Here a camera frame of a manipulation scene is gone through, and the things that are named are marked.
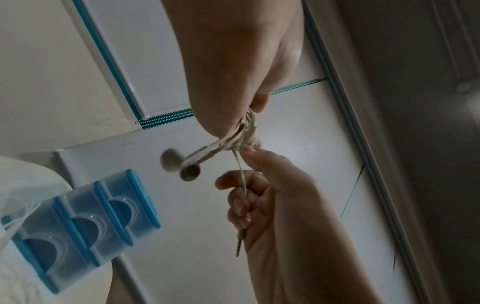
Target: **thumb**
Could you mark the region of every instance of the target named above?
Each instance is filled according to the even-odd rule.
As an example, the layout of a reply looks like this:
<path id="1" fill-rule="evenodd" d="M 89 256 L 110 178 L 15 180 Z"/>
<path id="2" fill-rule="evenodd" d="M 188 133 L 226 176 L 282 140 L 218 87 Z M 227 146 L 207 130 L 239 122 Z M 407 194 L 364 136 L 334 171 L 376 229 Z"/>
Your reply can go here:
<path id="1" fill-rule="evenodd" d="M 271 151 L 242 146 L 240 155 L 253 170 L 263 173 L 274 189 L 287 190 L 315 183 L 311 176 L 293 165 L 288 158 Z"/>

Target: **plastic organizer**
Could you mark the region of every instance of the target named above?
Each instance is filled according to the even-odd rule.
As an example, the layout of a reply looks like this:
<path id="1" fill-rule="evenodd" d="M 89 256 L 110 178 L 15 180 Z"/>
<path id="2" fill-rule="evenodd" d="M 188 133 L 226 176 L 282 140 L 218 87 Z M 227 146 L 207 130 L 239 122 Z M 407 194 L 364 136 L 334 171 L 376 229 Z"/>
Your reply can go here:
<path id="1" fill-rule="evenodd" d="M 59 293 L 160 227 L 140 179 L 127 170 L 43 201 L 13 242 L 48 289 Z"/>

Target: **ceiling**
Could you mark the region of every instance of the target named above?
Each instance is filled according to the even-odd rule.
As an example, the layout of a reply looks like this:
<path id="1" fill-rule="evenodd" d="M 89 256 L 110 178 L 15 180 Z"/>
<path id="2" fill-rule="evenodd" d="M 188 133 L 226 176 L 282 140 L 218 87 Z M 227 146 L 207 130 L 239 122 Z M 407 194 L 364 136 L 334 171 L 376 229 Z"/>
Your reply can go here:
<path id="1" fill-rule="evenodd" d="M 457 0 L 480 50 L 480 1 Z M 432 0 L 336 0 L 416 195 L 454 303 L 480 302 L 480 86 L 469 98 Z M 465 80 L 479 79 L 450 0 L 436 0 Z"/>

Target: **hand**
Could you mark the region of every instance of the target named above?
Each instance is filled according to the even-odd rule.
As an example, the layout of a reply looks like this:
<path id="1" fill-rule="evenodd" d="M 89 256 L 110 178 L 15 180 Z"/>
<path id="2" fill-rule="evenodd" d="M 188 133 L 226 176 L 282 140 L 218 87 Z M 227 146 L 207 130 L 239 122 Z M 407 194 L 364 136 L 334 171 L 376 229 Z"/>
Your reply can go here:
<path id="1" fill-rule="evenodd" d="M 249 107 L 261 112 L 297 65 L 300 0 L 162 2 L 180 45 L 191 107 L 212 135 L 229 134 Z"/>
<path id="2" fill-rule="evenodd" d="M 240 171 L 227 172 L 215 185 L 234 188 L 228 219 L 237 229 L 247 228 L 245 250 L 258 302 L 380 303 L 315 180 L 270 151 L 243 147 L 240 153 L 255 170 L 245 171 L 247 196 Z"/>

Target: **white wall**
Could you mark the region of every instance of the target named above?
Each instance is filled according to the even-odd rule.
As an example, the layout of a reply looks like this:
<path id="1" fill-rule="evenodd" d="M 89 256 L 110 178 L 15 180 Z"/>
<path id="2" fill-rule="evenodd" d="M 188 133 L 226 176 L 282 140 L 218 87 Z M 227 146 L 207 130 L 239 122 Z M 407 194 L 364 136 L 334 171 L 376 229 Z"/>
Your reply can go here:
<path id="1" fill-rule="evenodd" d="M 0 2 L 0 154 L 131 132 L 61 0 Z"/>

